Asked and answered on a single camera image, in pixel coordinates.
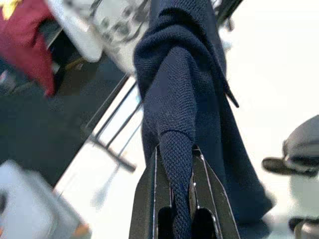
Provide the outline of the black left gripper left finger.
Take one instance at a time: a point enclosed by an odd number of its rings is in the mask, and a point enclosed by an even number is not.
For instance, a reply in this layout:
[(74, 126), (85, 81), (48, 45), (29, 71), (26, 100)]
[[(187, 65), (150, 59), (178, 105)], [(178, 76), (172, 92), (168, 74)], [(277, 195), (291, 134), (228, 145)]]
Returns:
[(173, 193), (156, 147), (136, 187), (129, 238), (172, 239), (173, 218)]

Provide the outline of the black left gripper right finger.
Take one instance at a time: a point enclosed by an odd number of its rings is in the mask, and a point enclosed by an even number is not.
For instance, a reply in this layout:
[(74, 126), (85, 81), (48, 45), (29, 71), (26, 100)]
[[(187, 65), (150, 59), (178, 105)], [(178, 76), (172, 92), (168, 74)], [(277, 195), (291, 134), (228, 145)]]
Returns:
[(193, 239), (240, 239), (227, 193), (199, 147), (192, 149), (189, 208)]

